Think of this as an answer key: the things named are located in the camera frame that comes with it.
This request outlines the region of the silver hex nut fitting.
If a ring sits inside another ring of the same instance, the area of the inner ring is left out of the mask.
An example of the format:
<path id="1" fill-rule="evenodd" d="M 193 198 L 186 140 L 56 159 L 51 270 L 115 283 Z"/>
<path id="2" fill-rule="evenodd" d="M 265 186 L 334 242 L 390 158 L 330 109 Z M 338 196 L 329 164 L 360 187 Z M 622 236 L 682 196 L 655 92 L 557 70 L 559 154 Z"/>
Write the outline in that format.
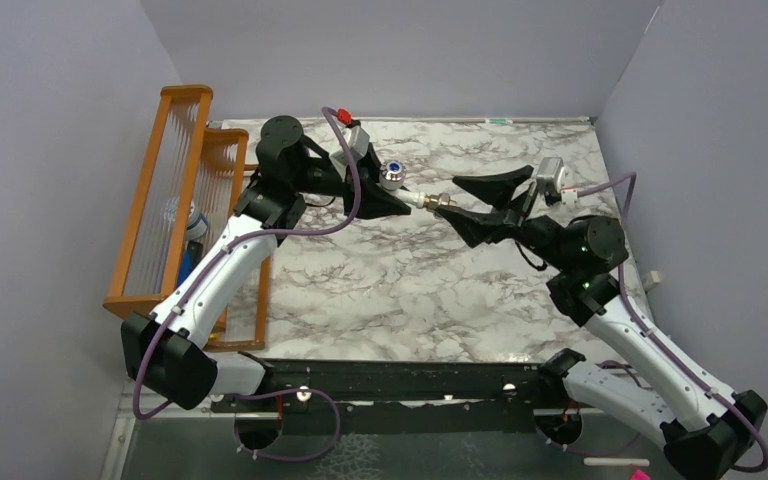
<path id="1" fill-rule="evenodd" d="M 428 211 L 436 211 L 440 207 L 456 206 L 457 203 L 451 198 L 448 193 L 440 194 L 428 194 L 423 200 L 422 208 Z"/>

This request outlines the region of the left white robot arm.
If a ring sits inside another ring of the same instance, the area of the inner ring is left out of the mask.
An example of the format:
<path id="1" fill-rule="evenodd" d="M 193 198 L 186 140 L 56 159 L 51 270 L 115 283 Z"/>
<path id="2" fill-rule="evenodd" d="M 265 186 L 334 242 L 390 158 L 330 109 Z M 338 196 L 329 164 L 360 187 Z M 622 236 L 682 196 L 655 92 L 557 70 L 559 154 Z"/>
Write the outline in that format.
<path id="1" fill-rule="evenodd" d="M 186 279 L 149 313 L 131 313 L 121 337 L 128 375 L 135 382 L 133 411 L 148 388 L 168 404 L 192 409 L 211 395 L 236 395 L 250 410 L 273 401 L 266 366 L 245 353 L 205 351 L 219 314 L 243 284 L 289 236 L 307 208 L 305 196 L 340 197 L 345 219 L 318 230 L 324 236 L 355 219 L 408 215 L 425 207 L 423 194 L 409 191 L 406 169 L 378 160 L 368 133 L 345 110 L 322 110 L 341 146 L 330 153 L 316 144 L 301 122 L 288 115 L 266 121 L 256 145 L 257 168 L 214 245 Z"/>

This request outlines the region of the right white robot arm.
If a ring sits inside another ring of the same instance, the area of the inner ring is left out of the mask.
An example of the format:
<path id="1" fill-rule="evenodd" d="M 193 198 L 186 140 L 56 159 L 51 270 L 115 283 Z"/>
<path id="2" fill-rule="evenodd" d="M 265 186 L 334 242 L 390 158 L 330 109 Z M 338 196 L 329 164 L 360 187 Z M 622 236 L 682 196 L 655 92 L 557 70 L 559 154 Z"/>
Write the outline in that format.
<path id="1" fill-rule="evenodd" d="M 486 213 L 450 204 L 437 208 L 460 238 L 470 247 L 511 240 L 553 268 L 547 288 L 556 309 L 644 379 L 636 386 L 565 349 L 540 367 L 537 393 L 545 404 L 560 407 L 572 400 L 601 410 L 657 445 L 686 479 L 747 472 L 742 458 L 753 447 L 761 458 L 751 470 L 768 468 L 760 433 L 768 410 L 764 399 L 752 390 L 734 390 L 692 360 L 628 295 L 622 219 L 589 214 L 563 224 L 535 215 L 541 190 L 529 166 L 457 176 L 454 183 L 489 206 Z"/>

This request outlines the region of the white plastic water faucet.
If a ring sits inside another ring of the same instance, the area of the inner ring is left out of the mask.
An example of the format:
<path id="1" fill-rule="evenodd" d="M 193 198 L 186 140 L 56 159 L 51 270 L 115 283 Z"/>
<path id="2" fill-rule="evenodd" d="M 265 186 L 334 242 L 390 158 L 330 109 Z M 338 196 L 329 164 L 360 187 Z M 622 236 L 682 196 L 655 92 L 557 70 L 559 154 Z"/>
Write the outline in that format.
<path id="1" fill-rule="evenodd" d="M 407 171 L 395 160 L 384 162 L 379 170 L 379 186 L 397 200 L 416 209 L 424 209 L 428 196 L 423 192 L 409 191 L 405 186 Z"/>

